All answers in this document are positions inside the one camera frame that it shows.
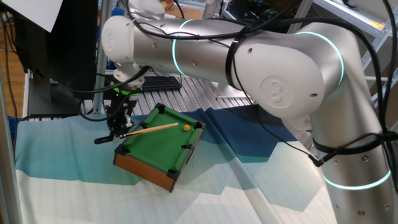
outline wooden cue stick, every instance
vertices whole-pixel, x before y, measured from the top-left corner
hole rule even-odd
[[[136,136],[136,135],[139,135],[139,134],[146,134],[146,133],[151,133],[151,132],[154,132],[154,131],[160,131],[160,130],[163,130],[163,129],[176,127],[177,125],[178,125],[178,123],[166,124],[166,125],[161,125],[161,126],[158,126],[158,127],[145,128],[145,129],[142,129],[142,130],[133,131],[133,132],[130,132],[130,133],[126,133],[126,138],[131,137],[131,136]]]

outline cable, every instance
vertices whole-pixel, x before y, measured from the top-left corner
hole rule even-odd
[[[383,0],[384,6],[387,9],[388,12],[388,17],[390,19],[390,24],[391,24],[391,31],[392,31],[392,52],[391,52],[391,61],[390,61],[390,70],[389,70],[389,75],[386,83],[386,93],[384,95],[384,104],[382,105],[384,108],[385,115],[387,113],[387,104],[388,104],[388,99],[390,97],[390,89],[391,89],[391,84],[392,84],[392,76],[394,74],[395,70],[395,64],[396,64],[396,53],[397,53],[397,26],[396,26],[396,19],[394,17],[394,13],[392,12],[391,6],[388,3],[388,0]]]
[[[391,85],[392,85],[392,77],[394,75],[394,69],[395,69],[395,63],[396,63],[396,53],[397,53],[397,26],[396,26],[396,20],[394,17],[394,13],[392,12],[391,6],[388,3],[388,0],[383,0],[384,6],[387,10],[389,19],[390,19],[390,24],[391,24],[391,31],[392,31],[392,52],[391,52],[391,61],[390,61],[390,70],[389,70],[389,75],[386,83],[386,93],[384,95],[384,101],[383,105],[379,105],[379,107],[383,107],[384,110],[384,116],[387,114],[387,105],[388,105],[388,99],[390,97],[390,90],[391,90]],[[390,170],[392,173],[392,179],[393,182],[396,184],[397,183],[397,162],[396,162],[396,156],[394,149],[392,148],[392,144],[390,141],[386,141],[386,146],[385,146],[385,151],[388,152],[389,157],[391,159],[391,166]]]
[[[7,28],[4,25],[4,19],[2,17],[2,10],[0,10],[0,17],[1,17],[1,22],[2,22],[2,31],[3,31],[3,37],[4,37],[4,48],[5,48],[5,53],[6,53],[6,76],[7,76],[7,83],[8,83],[8,89],[10,92],[10,97],[12,101],[12,106],[14,107],[14,117],[15,117],[15,135],[14,135],[14,144],[13,144],[13,151],[14,151],[14,158],[15,158],[15,149],[16,149],[16,143],[17,143],[17,133],[18,133],[18,111],[17,111],[17,104],[14,99],[14,94],[12,93],[12,85],[11,85],[11,78],[10,78],[10,73],[9,73],[9,67],[8,67],[8,47],[7,47],[7,36],[6,36],[6,31]]]
[[[355,27],[355,26],[353,26],[353,25],[351,25],[351,24],[349,24],[349,23],[347,23],[345,21],[342,21],[340,19],[311,17],[311,18],[300,18],[300,19],[277,20],[277,18],[279,16],[281,16],[281,15],[283,15],[283,13],[289,11],[290,8],[292,8],[295,5],[297,5],[300,1],[301,0],[296,0],[289,7],[287,7],[286,9],[284,9],[282,11],[280,11],[276,16],[274,16],[271,19],[266,20],[266,21],[263,21],[263,20],[260,20],[260,19],[251,20],[251,21],[250,20],[247,20],[247,21],[229,21],[227,19],[220,19],[220,20],[223,20],[223,21],[233,22],[233,23],[240,24],[240,25],[244,26],[241,31],[233,32],[233,33],[229,33],[229,34],[195,35],[195,34],[190,34],[190,33],[186,33],[186,32],[173,32],[171,34],[166,34],[162,29],[159,29],[158,27],[155,27],[155,26],[152,26],[152,25],[148,24],[148,25],[152,26],[153,28],[159,30],[162,33],[162,34],[160,34],[160,33],[152,32],[152,31],[144,29],[141,26],[141,24],[143,24],[141,22],[133,21],[133,23],[141,32],[143,32],[145,34],[148,34],[148,35],[153,35],[155,37],[163,38],[163,39],[170,39],[170,40],[205,40],[206,39],[206,40],[213,41],[213,42],[216,42],[216,43],[219,43],[219,44],[220,44],[220,42],[215,41],[215,39],[236,38],[239,35],[241,37],[244,37],[244,36],[250,35],[250,34],[252,34],[254,32],[257,32],[259,30],[267,30],[267,29],[269,29],[271,27],[283,27],[283,26],[288,26],[288,25],[295,24],[295,23],[321,22],[321,23],[326,23],[326,24],[333,24],[335,26],[340,26],[340,27],[342,27],[344,29],[347,29],[347,30],[351,31],[353,34],[355,34],[359,39],[361,39],[361,41],[365,44],[366,48],[369,50],[370,56],[372,58],[373,66],[374,66],[375,76],[376,76],[376,86],[377,86],[377,93],[378,93],[377,101],[378,101],[379,105],[384,105],[383,104],[383,99],[382,99],[381,69],[380,69],[379,59],[378,59],[377,54],[376,54],[375,50],[373,49],[372,45],[369,43],[368,39],[366,38],[366,36],[363,34],[363,32],[361,30],[359,30],[357,27]],[[178,33],[189,34],[192,37],[173,35],[173,34],[178,34]],[[230,60],[232,60],[231,63],[233,65],[233,68],[234,68],[234,71],[235,71],[236,79],[237,79],[238,83],[240,84],[240,80],[239,80],[239,78],[238,78],[238,76],[236,74],[236,66],[235,66],[235,61],[234,61],[234,52],[233,52],[232,57],[231,57]],[[384,139],[384,138],[388,137],[386,135],[388,130],[387,130],[387,127],[386,127],[385,111],[384,111],[383,106],[379,106],[378,113],[379,113],[379,117],[378,118],[379,118],[379,122],[380,122],[381,127],[382,127],[383,135],[378,135],[377,138]],[[355,139],[355,140],[349,142],[348,145],[359,141],[360,139],[364,138],[364,136],[366,136],[366,134],[363,135],[363,136],[360,136],[358,139]],[[288,144],[288,145],[290,147],[294,148],[294,149],[298,149],[296,147],[291,146],[290,144]],[[342,150],[345,147],[347,147],[348,145],[345,144],[344,146],[339,147],[338,149]],[[389,150],[386,150],[386,154],[388,156],[389,167],[392,170],[392,172],[394,172],[394,168],[395,168],[394,160],[395,159],[392,158],[392,156],[391,156],[392,153]],[[312,155],[309,155],[309,157],[314,163],[316,161],[318,161]]]
[[[246,96],[246,98],[249,100],[250,104],[253,106],[254,103],[251,101],[249,95],[248,95],[248,94],[246,93],[246,91],[244,90],[244,88],[243,88],[243,86],[242,86],[242,83],[241,83],[241,81],[240,81],[240,79],[239,79],[239,77],[238,77],[238,73],[236,72],[235,58],[233,58],[232,65],[233,65],[233,69],[234,69],[234,74],[235,74],[236,80],[238,81],[240,88],[242,89],[242,91],[243,91],[244,95]],[[300,151],[300,152],[302,152],[302,153],[304,153],[304,154],[306,154],[306,155],[308,155],[308,156],[312,156],[309,152],[305,152],[304,150],[299,149],[299,148],[297,148],[297,147],[295,147],[295,146],[289,144],[287,141],[283,140],[281,137],[279,137],[278,135],[274,134],[272,131],[268,130],[268,129],[264,126],[264,124],[262,123],[262,121],[261,121],[261,118],[260,118],[260,115],[259,115],[259,110],[256,111],[256,116],[257,116],[257,120],[258,120],[259,124],[261,125],[261,127],[262,127],[265,131],[267,131],[269,134],[271,134],[273,137],[279,139],[280,141],[282,141],[283,143],[285,143],[286,145],[290,146],[290,147],[293,148],[293,149],[296,149],[296,150],[298,150],[298,151]]]
[[[180,6],[180,3],[178,3],[178,0],[175,0],[174,2],[175,2],[175,4],[177,5],[178,9],[179,9],[180,12],[181,12],[181,17],[182,17],[182,19],[185,19],[184,12],[182,11],[182,8],[181,8],[181,6]]]
[[[144,66],[142,69],[140,69],[135,75],[133,75],[131,78],[127,79],[124,82],[112,85],[112,86],[108,86],[108,87],[104,87],[104,88],[99,88],[97,90],[91,90],[91,91],[81,91],[81,90],[74,90],[70,88],[70,84],[72,83],[72,81],[74,81],[74,79],[76,77],[73,77],[69,80],[69,82],[67,83],[67,87],[69,88],[69,90],[73,93],[102,93],[104,91],[108,91],[108,90],[113,90],[119,86],[128,84],[133,82],[134,80],[137,80],[139,77],[143,76],[148,70],[149,70],[150,66]]]
[[[361,41],[366,46],[366,48],[369,51],[369,54],[372,58],[374,73],[375,73],[375,77],[376,77],[377,102],[379,103],[379,105],[382,105],[382,81],[381,81],[381,69],[380,69],[379,58],[376,54],[376,51],[373,49],[372,45],[369,43],[368,39],[362,34],[362,32],[360,32],[357,27],[355,27],[345,21],[341,21],[339,19],[317,18],[317,17],[284,19],[281,21],[275,21],[271,25],[272,26],[287,26],[287,25],[301,23],[301,22],[322,22],[322,23],[326,23],[326,24],[340,26],[342,28],[345,28],[345,29],[351,31],[359,39],[361,39]],[[385,120],[384,110],[383,110],[382,106],[378,107],[378,112],[379,112],[379,122],[381,124],[383,133],[386,133],[387,132],[386,120]]]
[[[12,46],[13,41],[10,37],[10,34],[8,33],[8,30],[7,30],[7,23],[4,22],[3,18],[2,18],[2,25],[6,27],[5,33],[7,34],[8,42],[10,43],[10,48],[16,54],[17,51]]]
[[[221,0],[221,3],[220,3],[220,12],[218,13],[218,15],[220,15],[220,18],[223,17],[223,6],[224,6],[224,0]]]
[[[155,75],[161,76],[161,75],[159,75],[158,73],[155,72],[154,68],[150,68],[150,70],[151,70]]]
[[[12,31],[12,24],[11,24],[11,20],[10,20],[10,18],[8,17],[8,13],[5,13],[5,15],[6,15],[6,18],[7,18],[7,23],[8,23],[8,26],[10,27],[10,33],[11,33],[11,42],[12,42],[12,44],[14,44],[14,46],[15,46],[15,41],[14,41],[14,32]]]
[[[116,111],[113,112],[113,114],[111,114],[111,115],[109,115],[109,116],[106,116],[105,118],[100,118],[100,119],[93,119],[93,118],[89,118],[89,117],[85,116],[85,115],[81,112],[81,105],[83,104],[83,100],[80,100],[80,102],[79,102],[79,115],[80,115],[82,118],[84,118],[84,119],[86,119],[86,120],[88,120],[88,121],[93,121],[93,122],[106,121],[107,119],[110,119],[110,118],[115,117],[115,116],[123,109],[123,104],[129,99],[129,97],[130,97],[131,94],[132,94],[132,91],[131,91],[129,94],[127,94],[127,95],[123,98],[122,102],[120,103],[120,105],[118,106],[118,108],[116,109]]]

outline white robotic arm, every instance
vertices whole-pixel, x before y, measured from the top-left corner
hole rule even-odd
[[[159,34],[162,29],[168,34],[216,35],[243,28],[218,20],[137,21]],[[230,68],[230,77],[224,45],[230,46],[233,39],[218,40],[222,44],[164,39],[141,32],[128,18],[112,17],[103,28],[101,41],[110,60],[123,66],[147,65],[243,88],[280,118],[310,115],[319,146],[336,148],[363,134],[381,132],[356,40],[337,26],[314,23],[296,34],[252,34],[237,49],[236,71]],[[350,147],[372,140],[366,138]],[[339,224],[398,222],[394,218],[397,194],[381,146],[366,153],[336,155],[322,171]]]

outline wires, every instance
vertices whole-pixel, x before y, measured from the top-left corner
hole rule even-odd
[[[396,63],[396,53],[397,53],[397,26],[396,26],[396,20],[394,17],[394,13],[392,12],[391,6],[388,3],[388,0],[383,0],[384,6],[386,7],[389,19],[390,19],[390,24],[391,24],[391,31],[392,31],[392,52],[391,52],[391,61],[390,61],[390,70],[389,70],[389,75],[386,83],[386,95],[384,96],[385,99],[383,101],[383,104],[379,104],[379,108],[383,107],[384,111],[384,116],[387,114],[387,104],[388,104],[388,99],[390,97],[390,90],[391,90],[391,84],[392,84],[392,77],[394,75],[394,69],[395,69],[395,63]],[[389,154],[390,158],[390,170],[392,173],[392,179],[393,182],[395,183],[396,187],[396,192],[398,193],[398,188],[397,188],[397,162],[396,162],[396,155],[394,152],[394,149],[392,148],[392,144],[390,141],[386,141],[386,150]]]
[[[178,3],[178,0],[175,0],[174,2],[175,2],[175,4],[177,5],[178,9],[179,9],[180,12],[181,12],[181,17],[182,17],[182,19],[185,19],[184,12],[182,11],[182,8],[181,8],[181,6],[180,6],[180,3]]]
[[[15,46],[15,42],[14,42],[14,32],[12,31],[11,21],[10,21],[10,18],[8,17],[7,12],[5,13],[5,15],[6,15],[6,18],[7,18],[8,26],[10,27],[11,38],[10,38],[10,36],[8,34],[8,30],[7,30],[7,36],[8,36],[8,39],[10,40],[9,42],[10,42],[11,50],[16,54],[17,50],[16,49],[14,50],[13,47],[12,47],[12,45]]]
[[[396,26],[396,20],[394,17],[394,13],[392,12],[392,9],[391,9],[390,4],[388,3],[388,0],[383,0],[383,3],[388,12],[388,16],[389,16],[390,23],[391,23],[391,31],[392,31],[392,52],[391,52],[390,70],[389,70],[388,79],[387,79],[387,83],[386,83],[386,94],[384,96],[384,104],[382,105],[384,112],[387,113],[387,104],[388,104],[388,99],[390,97],[392,76],[394,74],[394,69],[395,69],[395,64],[396,64],[397,26]]]
[[[12,93],[12,85],[11,85],[11,78],[10,78],[10,73],[9,73],[9,67],[8,67],[8,47],[7,47],[7,27],[4,22],[4,19],[2,17],[2,10],[0,10],[0,17],[1,17],[1,23],[2,23],[2,31],[3,31],[3,37],[4,37],[4,48],[5,48],[5,53],[6,53],[6,76],[7,76],[7,83],[8,83],[8,89],[10,92],[10,97],[12,101],[12,106],[14,107],[14,117],[15,117],[15,135],[14,135],[14,145],[13,145],[13,151],[14,151],[14,158],[15,158],[15,148],[16,148],[16,143],[17,143],[17,133],[18,133],[18,110],[17,110],[17,104],[15,102],[14,94]]]
[[[121,82],[121,83],[118,83],[118,84],[115,84],[115,85],[112,85],[112,86],[108,86],[108,87],[104,87],[104,88],[99,88],[99,89],[96,89],[96,90],[81,91],[81,90],[73,90],[73,89],[71,89],[71,88],[70,88],[70,85],[71,85],[72,81],[74,81],[74,79],[75,79],[76,77],[73,77],[73,78],[71,78],[71,79],[69,80],[69,82],[67,83],[67,87],[68,87],[69,90],[70,90],[71,92],[73,92],[73,93],[102,93],[102,92],[105,92],[105,91],[108,91],[108,90],[113,90],[113,89],[115,89],[115,88],[117,88],[117,87],[119,87],[119,86],[122,86],[122,85],[125,85],[125,84],[128,84],[128,83],[131,83],[131,82],[137,80],[139,77],[143,76],[149,69],[150,69],[150,66],[144,66],[144,67],[143,67],[142,69],[140,69],[135,75],[133,75],[131,78],[127,79],[126,81]]]
[[[238,77],[238,73],[236,72],[235,58],[233,59],[233,68],[234,68],[234,74],[235,74],[236,80],[238,81],[240,88],[242,89],[242,91],[243,91],[244,95],[246,96],[246,98],[249,100],[250,104],[251,104],[251,105],[254,105],[254,103],[251,101],[249,95],[248,95],[248,94],[246,93],[246,91],[244,90],[244,88],[243,88],[243,86],[242,86],[242,84],[241,84],[241,81],[240,81],[240,79],[239,79],[239,77]],[[297,148],[297,147],[295,147],[295,146],[289,144],[287,141],[283,140],[281,137],[279,137],[278,135],[274,134],[272,131],[268,130],[268,129],[264,126],[264,124],[261,122],[259,110],[256,111],[256,117],[257,117],[257,120],[258,120],[259,124],[261,125],[261,127],[262,127],[265,131],[267,131],[269,134],[271,134],[273,137],[279,139],[280,141],[282,141],[283,143],[285,143],[286,145],[290,146],[291,148],[293,148],[293,149],[295,149],[295,150],[298,150],[298,151],[300,151],[300,152],[302,152],[302,153],[304,153],[304,154],[306,154],[306,155],[308,155],[308,156],[312,156],[309,152],[306,152],[306,151],[304,151],[304,150],[302,150],[302,149],[299,149],[299,148]]]
[[[118,113],[123,109],[123,107],[124,107],[123,104],[129,99],[129,97],[131,96],[131,94],[132,94],[132,91],[131,91],[129,94],[127,94],[127,95],[123,98],[122,102],[120,102],[120,105],[118,106],[118,108],[116,109],[116,111],[113,112],[113,114],[111,114],[111,115],[109,115],[109,116],[106,116],[105,118],[100,118],[100,119],[93,119],[93,118],[89,118],[89,117],[87,117],[86,115],[84,115],[83,112],[81,112],[81,106],[82,106],[82,104],[83,104],[83,100],[80,100],[80,102],[79,102],[79,115],[80,115],[82,118],[84,118],[84,119],[86,119],[86,120],[88,120],[88,121],[93,121],[93,122],[106,121],[107,119],[114,118],[114,117],[115,117],[116,115],[118,115]]]
[[[245,93],[246,97],[248,97],[248,95],[246,94],[246,91],[244,90],[244,88],[241,85],[241,82],[239,80],[239,76],[237,74],[236,71],[236,62],[235,62],[235,51],[238,48],[239,44],[241,43],[241,40],[244,40],[245,37],[254,34],[260,30],[269,30],[270,28],[275,28],[275,27],[285,27],[285,26],[289,26],[291,24],[295,24],[295,23],[309,23],[309,22],[321,22],[321,23],[325,23],[325,24],[332,24],[335,26],[339,26],[342,27],[344,29],[347,29],[349,31],[351,31],[354,35],[356,35],[366,46],[366,48],[369,50],[370,56],[372,58],[372,63],[373,63],[373,67],[374,67],[374,73],[376,76],[376,86],[377,86],[377,102],[379,103],[379,107],[378,107],[378,120],[380,122],[380,125],[382,127],[382,134],[377,134],[377,133],[368,133],[368,134],[364,134],[362,136],[360,136],[359,138],[352,140],[351,142],[344,144],[336,149],[332,149],[332,148],[328,148],[329,150],[333,151],[335,154],[337,154],[338,152],[342,151],[343,149],[346,149],[348,146],[352,145],[355,142],[358,142],[361,139],[364,139],[368,136],[375,136],[376,140],[372,142],[372,144],[367,144],[367,145],[363,145],[360,147],[356,147],[356,150],[358,151],[362,151],[364,152],[365,150],[370,150],[372,148],[376,146],[384,146],[384,143],[386,144],[386,155],[387,155],[387,161],[388,161],[388,165],[390,167],[390,170],[392,171],[392,174],[395,176],[395,170],[396,170],[396,162],[395,162],[395,158],[394,157],[394,152],[392,151],[391,147],[389,145],[391,145],[391,139],[397,139],[398,135],[396,133],[390,132],[387,129],[386,126],[386,108],[387,108],[387,101],[388,101],[388,97],[383,101],[382,98],[382,82],[381,82],[381,68],[380,68],[380,63],[379,63],[379,59],[377,57],[376,51],[373,49],[372,45],[370,44],[370,42],[368,41],[368,39],[366,38],[366,36],[363,34],[363,32],[361,30],[359,30],[357,27],[342,21],[341,19],[331,19],[331,18],[319,18],[319,17],[309,17],[309,18],[299,18],[299,19],[278,19],[281,15],[283,15],[286,12],[289,12],[293,7],[295,7],[298,3],[300,3],[301,0],[295,0],[289,7],[281,10],[279,13],[277,13],[275,16],[271,17],[268,20],[264,20],[264,19],[255,19],[255,20],[245,20],[245,21],[229,21],[227,19],[219,19],[219,20],[223,20],[223,21],[227,21],[227,22],[233,22],[235,24],[239,24],[244,26],[239,32],[232,32],[232,33],[226,33],[226,34],[216,34],[216,35],[197,35],[197,34],[191,34],[191,33],[187,33],[187,32],[173,32],[173,33],[166,33],[164,32],[162,29],[156,27],[156,26],[152,26],[151,24],[147,24],[148,26],[151,26],[152,28],[154,28],[155,30],[147,30],[145,28],[143,28],[141,26],[141,24],[145,24],[143,22],[138,22],[136,20],[133,21],[134,25],[143,33],[147,34],[147,35],[152,35],[154,37],[159,37],[159,38],[163,38],[163,39],[170,39],[170,40],[209,40],[212,42],[215,42],[217,44],[221,44],[224,45],[226,47],[229,48],[229,52],[228,52],[228,56],[227,56],[227,61],[226,61],[226,73],[227,75],[231,75],[231,67],[233,67],[234,70],[234,74],[235,77],[242,89],[242,91]],[[389,16],[392,16],[392,11],[391,11],[391,7],[389,7],[388,9],[389,11]],[[393,64],[395,62],[395,54],[396,54],[396,28],[395,28],[395,22],[393,19],[391,19],[392,24],[394,23],[394,25],[392,26],[394,31],[393,33],[395,34],[395,37],[393,38],[393,41],[395,41],[395,45],[393,45],[393,55],[392,57],[394,57],[392,59],[391,64]],[[231,46],[228,46],[224,43],[221,43],[220,39],[234,39],[233,43],[231,44]],[[388,82],[387,79],[387,87],[390,88],[391,82],[392,82],[392,72],[390,73],[389,78],[391,79]],[[274,137],[280,139],[282,142],[286,143],[287,145],[289,145],[290,147],[299,150],[303,153],[306,153],[309,158],[315,163],[318,164],[322,164],[325,161],[323,159],[326,158],[326,156],[321,159],[321,160],[317,160],[315,159],[311,154],[309,154],[308,152],[305,152],[297,147],[293,147],[292,145],[288,144],[287,142],[285,142],[283,139],[281,139],[280,137],[276,136],[275,134],[271,133],[262,123],[260,120],[260,117],[258,115],[257,112],[257,118],[259,119],[259,123],[261,124],[262,128],[265,129],[267,132],[269,132],[270,134],[272,134]],[[327,154],[327,156],[331,156],[333,157],[333,153],[329,153]]]

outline keyboard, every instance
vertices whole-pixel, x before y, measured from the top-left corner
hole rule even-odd
[[[156,90],[179,90],[181,83],[174,76],[169,77],[145,77],[145,82],[142,85],[142,91],[156,91]]]

